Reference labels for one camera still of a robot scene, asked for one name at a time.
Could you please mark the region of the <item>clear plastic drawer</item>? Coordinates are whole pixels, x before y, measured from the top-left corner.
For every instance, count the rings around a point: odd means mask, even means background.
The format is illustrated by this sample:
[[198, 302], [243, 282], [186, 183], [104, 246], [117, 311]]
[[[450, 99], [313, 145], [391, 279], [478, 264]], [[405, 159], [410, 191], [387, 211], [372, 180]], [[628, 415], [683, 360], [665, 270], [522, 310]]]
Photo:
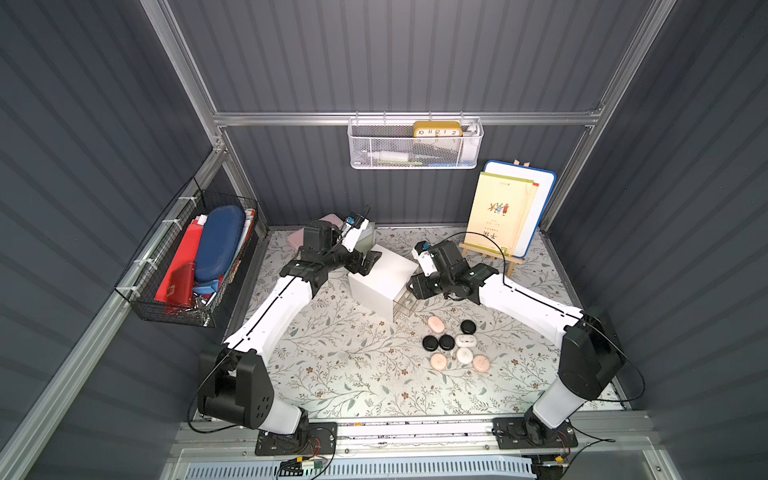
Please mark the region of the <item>clear plastic drawer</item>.
[[414, 314], [420, 300], [404, 286], [393, 300], [392, 317], [394, 320], [406, 319]]

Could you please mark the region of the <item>white drawer cabinet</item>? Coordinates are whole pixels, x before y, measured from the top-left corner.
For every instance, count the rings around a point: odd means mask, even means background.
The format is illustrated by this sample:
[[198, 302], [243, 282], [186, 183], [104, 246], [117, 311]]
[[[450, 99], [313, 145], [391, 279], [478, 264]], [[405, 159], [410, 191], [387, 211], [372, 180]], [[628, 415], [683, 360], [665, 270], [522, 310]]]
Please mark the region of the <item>white drawer cabinet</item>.
[[418, 264], [379, 245], [375, 245], [372, 250], [380, 251], [382, 256], [369, 275], [348, 274], [351, 294], [363, 307], [384, 320], [393, 321], [393, 300], [407, 285]]

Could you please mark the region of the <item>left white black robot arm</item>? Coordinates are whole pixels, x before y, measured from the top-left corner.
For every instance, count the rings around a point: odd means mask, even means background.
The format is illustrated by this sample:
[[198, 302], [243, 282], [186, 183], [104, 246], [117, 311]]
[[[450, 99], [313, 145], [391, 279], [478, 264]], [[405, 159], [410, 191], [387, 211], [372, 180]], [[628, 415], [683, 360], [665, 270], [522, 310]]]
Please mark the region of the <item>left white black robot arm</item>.
[[254, 314], [220, 346], [200, 357], [201, 374], [187, 420], [194, 413], [263, 432], [293, 436], [305, 428], [307, 412], [275, 393], [267, 365], [298, 313], [344, 268], [366, 276], [381, 254], [358, 243], [370, 229], [364, 215], [347, 217], [338, 227], [325, 220], [304, 227], [303, 244], [280, 270], [278, 280]]

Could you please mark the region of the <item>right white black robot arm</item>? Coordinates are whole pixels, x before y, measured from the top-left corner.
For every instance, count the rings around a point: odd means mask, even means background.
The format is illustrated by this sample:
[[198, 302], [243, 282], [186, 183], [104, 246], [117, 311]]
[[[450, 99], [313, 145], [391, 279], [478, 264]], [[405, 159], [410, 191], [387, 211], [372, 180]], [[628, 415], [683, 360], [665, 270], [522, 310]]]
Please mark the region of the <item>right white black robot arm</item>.
[[627, 363], [610, 321], [537, 294], [490, 265], [471, 266], [450, 240], [421, 241], [412, 256], [421, 272], [406, 288], [415, 298], [441, 295], [499, 311], [559, 350], [556, 379], [525, 414], [528, 431], [561, 427], [586, 402], [598, 400]]

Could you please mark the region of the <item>grey-blue pencil case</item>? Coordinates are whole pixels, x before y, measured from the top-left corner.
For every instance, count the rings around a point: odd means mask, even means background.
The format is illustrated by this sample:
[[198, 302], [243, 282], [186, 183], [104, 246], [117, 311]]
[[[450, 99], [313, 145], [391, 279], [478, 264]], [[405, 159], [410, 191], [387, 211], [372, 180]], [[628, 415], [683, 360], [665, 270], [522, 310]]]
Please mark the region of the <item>grey-blue pencil case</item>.
[[375, 244], [375, 223], [373, 221], [369, 221], [356, 243], [356, 249], [362, 253], [367, 253], [373, 248]]

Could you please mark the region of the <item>pink pencil case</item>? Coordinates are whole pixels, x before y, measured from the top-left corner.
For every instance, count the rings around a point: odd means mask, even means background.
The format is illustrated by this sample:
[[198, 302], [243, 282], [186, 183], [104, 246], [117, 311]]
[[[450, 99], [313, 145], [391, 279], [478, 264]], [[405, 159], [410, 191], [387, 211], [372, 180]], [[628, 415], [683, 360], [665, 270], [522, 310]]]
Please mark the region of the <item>pink pencil case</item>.
[[[321, 217], [320, 220], [327, 221], [338, 228], [341, 228], [343, 225], [343, 220], [339, 218], [336, 214], [325, 215]], [[304, 230], [305, 228], [302, 227], [299, 230], [291, 233], [287, 237], [287, 242], [293, 248], [294, 251], [297, 251], [304, 243], [303, 241]]]

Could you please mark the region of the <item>pink earphone case upper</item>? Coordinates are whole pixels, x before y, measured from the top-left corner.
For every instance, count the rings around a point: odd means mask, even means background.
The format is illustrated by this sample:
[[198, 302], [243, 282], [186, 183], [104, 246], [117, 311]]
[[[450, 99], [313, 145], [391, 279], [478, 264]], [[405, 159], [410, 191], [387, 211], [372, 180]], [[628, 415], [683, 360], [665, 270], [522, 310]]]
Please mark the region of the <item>pink earphone case upper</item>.
[[437, 316], [430, 316], [427, 319], [427, 326], [429, 330], [435, 335], [443, 335], [445, 332], [444, 322]]

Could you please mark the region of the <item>pink earphone case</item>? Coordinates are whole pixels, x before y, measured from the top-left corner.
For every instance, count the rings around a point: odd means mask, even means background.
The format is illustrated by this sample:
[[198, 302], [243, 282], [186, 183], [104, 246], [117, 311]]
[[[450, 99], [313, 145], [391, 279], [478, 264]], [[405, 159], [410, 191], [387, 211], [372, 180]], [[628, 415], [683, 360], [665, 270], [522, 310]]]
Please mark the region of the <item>pink earphone case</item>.
[[444, 371], [448, 366], [448, 359], [442, 353], [434, 353], [430, 357], [429, 363], [432, 369], [437, 371]]
[[485, 355], [476, 355], [472, 360], [473, 369], [479, 373], [487, 373], [491, 362]]
[[430, 316], [427, 319], [427, 326], [429, 330], [435, 335], [443, 335], [445, 332], [444, 322], [437, 316]]

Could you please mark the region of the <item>black earphone case right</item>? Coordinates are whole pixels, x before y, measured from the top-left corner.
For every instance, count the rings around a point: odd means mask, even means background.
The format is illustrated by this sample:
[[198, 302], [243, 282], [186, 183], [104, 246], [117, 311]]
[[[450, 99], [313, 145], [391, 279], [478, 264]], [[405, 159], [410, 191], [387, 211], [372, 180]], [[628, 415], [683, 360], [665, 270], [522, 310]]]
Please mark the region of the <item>black earphone case right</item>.
[[461, 332], [464, 335], [474, 335], [477, 331], [477, 325], [470, 319], [465, 319], [460, 323]]

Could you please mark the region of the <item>black earphone case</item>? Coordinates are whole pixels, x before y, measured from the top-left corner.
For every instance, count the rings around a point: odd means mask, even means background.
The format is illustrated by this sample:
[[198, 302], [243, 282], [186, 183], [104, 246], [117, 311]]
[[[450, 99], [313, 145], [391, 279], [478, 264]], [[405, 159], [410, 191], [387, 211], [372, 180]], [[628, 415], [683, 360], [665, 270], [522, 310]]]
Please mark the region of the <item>black earphone case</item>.
[[424, 336], [421, 344], [427, 352], [434, 352], [439, 348], [439, 340], [433, 335]]
[[460, 323], [461, 332], [464, 335], [474, 335], [477, 331], [477, 325], [470, 319], [465, 319]]
[[453, 336], [443, 334], [438, 338], [438, 345], [443, 351], [452, 351], [456, 346], [456, 342]]

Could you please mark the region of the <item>black earphone case left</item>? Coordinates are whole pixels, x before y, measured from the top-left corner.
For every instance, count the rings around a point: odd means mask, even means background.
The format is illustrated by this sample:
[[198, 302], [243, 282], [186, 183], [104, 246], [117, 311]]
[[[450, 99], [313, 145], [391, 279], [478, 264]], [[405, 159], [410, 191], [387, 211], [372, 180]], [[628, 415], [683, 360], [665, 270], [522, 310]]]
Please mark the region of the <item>black earphone case left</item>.
[[439, 340], [433, 335], [424, 336], [421, 344], [427, 352], [434, 352], [439, 348]]

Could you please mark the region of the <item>black earphone case middle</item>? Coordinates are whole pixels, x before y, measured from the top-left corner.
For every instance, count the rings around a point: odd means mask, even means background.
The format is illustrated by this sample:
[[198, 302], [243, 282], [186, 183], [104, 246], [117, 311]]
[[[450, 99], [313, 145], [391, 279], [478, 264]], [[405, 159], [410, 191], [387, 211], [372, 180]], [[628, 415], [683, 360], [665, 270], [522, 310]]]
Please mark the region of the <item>black earphone case middle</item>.
[[438, 345], [443, 351], [452, 351], [456, 346], [456, 342], [453, 336], [443, 334], [438, 338]]

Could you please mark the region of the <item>white earphone case open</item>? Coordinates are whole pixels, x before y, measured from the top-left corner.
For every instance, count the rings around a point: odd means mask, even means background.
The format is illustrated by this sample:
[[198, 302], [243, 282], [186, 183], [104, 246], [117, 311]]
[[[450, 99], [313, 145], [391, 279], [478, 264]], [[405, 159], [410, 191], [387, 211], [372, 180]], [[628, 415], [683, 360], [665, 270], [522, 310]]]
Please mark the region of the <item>white earphone case open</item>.
[[475, 348], [478, 344], [478, 340], [474, 335], [461, 334], [455, 337], [455, 344], [458, 348]]

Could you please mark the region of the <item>white earphone case lower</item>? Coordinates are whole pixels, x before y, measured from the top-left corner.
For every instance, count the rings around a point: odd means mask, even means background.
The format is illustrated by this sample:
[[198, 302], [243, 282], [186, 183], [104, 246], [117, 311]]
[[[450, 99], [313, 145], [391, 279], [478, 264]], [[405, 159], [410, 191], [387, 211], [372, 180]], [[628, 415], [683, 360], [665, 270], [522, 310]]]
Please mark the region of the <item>white earphone case lower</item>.
[[461, 365], [471, 365], [473, 362], [474, 354], [470, 348], [461, 347], [456, 351], [456, 360]]

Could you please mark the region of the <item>pink earphone case lower left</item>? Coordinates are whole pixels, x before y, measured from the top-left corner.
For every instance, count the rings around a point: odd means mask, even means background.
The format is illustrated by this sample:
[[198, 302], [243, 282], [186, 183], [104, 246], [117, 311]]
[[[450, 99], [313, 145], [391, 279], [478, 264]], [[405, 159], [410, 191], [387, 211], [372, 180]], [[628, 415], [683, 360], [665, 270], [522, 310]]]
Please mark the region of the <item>pink earphone case lower left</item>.
[[437, 371], [444, 371], [448, 366], [448, 359], [442, 353], [434, 353], [430, 357], [429, 363], [432, 369]]

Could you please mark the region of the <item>pink earphone case lower right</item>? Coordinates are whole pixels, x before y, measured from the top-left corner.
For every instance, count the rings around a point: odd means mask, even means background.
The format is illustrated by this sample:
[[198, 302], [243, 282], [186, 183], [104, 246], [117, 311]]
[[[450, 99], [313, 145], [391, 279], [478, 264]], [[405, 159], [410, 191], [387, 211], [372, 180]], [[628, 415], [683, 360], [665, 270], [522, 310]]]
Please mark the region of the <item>pink earphone case lower right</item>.
[[476, 355], [472, 360], [473, 369], [479, 373], [487, 373], [491, 362], [485, 355]]

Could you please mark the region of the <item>navy blue case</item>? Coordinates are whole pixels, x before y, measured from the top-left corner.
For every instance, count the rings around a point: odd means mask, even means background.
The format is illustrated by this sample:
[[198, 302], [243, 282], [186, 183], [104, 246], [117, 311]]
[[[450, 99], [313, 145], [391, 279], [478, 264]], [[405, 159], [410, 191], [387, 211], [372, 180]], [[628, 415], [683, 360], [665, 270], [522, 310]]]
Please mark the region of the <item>navy blue case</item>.
[[245, 212], [237, 205], [224, 205], [208, 214], [195, 258], [196, 283], [224, 275], [236, 253], [244, 223]]

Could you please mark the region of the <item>blue-framed whiteboard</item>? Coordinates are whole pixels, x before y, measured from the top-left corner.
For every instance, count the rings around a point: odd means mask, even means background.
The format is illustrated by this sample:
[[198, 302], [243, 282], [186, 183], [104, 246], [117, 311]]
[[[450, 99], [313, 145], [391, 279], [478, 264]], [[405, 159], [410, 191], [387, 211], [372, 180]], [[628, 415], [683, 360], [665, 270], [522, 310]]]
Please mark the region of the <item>blue-framed whiteboard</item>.
[[531, 208], [526, 221], [523, 224], [517, 246], [513, 253], [514, 257], [524, 258], [528, 253], [534, 233], [539, 227], [542, 215], [556, 185], [557, 175], [549, 170], [495, 160], [488, 161], [484, 166], [483, 172], [504, 177], [531, 180], [537, 185]]

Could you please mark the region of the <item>yellow clock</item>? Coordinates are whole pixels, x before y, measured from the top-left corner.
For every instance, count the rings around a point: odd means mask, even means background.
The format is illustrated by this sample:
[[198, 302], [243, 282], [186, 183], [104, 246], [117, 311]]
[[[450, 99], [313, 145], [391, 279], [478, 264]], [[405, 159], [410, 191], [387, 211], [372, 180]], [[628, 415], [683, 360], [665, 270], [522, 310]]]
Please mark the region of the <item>yellow clock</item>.
[[417, 121], [413, 124], [414, 138], [457, 138], [463, 136], [463, 129], [458, 121]]

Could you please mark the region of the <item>red folder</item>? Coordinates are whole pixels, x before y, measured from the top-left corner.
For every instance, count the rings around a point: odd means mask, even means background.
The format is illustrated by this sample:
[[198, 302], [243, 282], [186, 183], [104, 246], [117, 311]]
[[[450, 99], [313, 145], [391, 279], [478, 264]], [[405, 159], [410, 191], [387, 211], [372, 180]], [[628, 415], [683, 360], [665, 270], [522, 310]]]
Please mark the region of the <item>red folder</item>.
[[174, 308], [187, 308], [192, 305], [195, 259], [206, 221], [206, 215], [199, 215], [188, 225], [170, 267], [155, 293], [155, 301]]

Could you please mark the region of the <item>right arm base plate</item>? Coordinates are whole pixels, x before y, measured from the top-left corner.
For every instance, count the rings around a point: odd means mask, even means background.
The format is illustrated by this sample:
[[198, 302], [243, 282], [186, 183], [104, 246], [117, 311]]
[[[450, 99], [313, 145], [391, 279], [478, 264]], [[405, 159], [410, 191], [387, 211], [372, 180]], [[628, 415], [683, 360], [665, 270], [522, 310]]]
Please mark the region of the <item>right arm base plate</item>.
[[578, 446], [575, 430], [568, 421], [552, 429], [536, 417], [498, 417], [492, 420], [491, 433], [501, 450], [559, 448], [569, 451]]

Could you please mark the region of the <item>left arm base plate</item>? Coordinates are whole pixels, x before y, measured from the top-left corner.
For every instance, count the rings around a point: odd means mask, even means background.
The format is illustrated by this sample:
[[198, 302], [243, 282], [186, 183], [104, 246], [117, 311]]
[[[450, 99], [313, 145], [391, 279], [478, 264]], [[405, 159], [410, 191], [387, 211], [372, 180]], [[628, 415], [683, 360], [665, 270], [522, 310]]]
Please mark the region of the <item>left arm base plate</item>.
[[336, 422], [309, 423], [289, 435], [260, 431], [254, 454], [267, 456], [322, 456], [336, 451], [338, 439]]

